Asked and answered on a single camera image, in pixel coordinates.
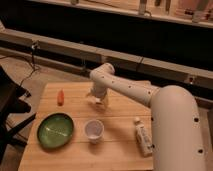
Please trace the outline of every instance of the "black chair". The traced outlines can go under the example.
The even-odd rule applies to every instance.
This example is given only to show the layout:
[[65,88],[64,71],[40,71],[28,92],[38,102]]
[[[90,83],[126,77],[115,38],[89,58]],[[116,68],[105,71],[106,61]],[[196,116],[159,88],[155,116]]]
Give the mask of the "black chair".
[[7,144],[25,147],[26,142],[14,136],[35,119],[35,114],[15,127],[7,129],[6,120],[10,113],[30,112],[31,107],[19,97],[27,90],[13,82],[0,66],[0,163],[2,162]]

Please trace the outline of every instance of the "green bowl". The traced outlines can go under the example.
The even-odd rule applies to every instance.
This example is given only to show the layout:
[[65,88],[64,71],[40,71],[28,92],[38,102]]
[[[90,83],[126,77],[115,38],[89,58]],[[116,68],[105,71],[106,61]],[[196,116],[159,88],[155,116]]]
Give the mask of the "green bowl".
[[53,149],[66,144],[72,137],[73,131],[72,118],[64,113],[55,113],[41,122],[37,138],[43,148]]

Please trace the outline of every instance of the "paper cup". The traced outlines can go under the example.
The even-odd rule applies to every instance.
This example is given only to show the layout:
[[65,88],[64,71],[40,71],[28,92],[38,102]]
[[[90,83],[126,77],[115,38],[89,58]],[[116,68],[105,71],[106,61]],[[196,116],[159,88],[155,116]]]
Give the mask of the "paper cup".
[[99,120],[90,120],[85,125],[85,134],[92,144],[97,144],[104,132],[104,125]]

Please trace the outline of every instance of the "wooden table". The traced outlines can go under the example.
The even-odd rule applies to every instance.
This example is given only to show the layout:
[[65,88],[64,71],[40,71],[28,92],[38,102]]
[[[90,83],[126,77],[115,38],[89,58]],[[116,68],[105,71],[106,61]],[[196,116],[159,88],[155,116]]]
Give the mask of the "wooden table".
[[[133,119],[140,116],[150,135],[150,110],[112,90],[109,107],[86,98],[92,83],[47,84],[33,123],[19,171],[139,171],[153,168],[152,157],[144,158],[135,139]],[[56,97],[63,89],[65,103],[58,106]],[[55,112],[69,114],[75,124],[74,135],[63,147],[43,150],[37,140],[41,121]],[[102,141],[91,145],[84,134],[85,123],[100,119],[105,126]]]

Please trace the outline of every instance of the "orange object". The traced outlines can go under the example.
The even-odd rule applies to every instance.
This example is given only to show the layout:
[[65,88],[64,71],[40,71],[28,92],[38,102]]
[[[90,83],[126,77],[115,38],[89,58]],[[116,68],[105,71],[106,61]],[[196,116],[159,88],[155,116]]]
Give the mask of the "orange object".
[[64,92],[63,92],[63,90],[60,90],[58,92],[57,103],[58,103],[58,106],[62,106],[64,104]]

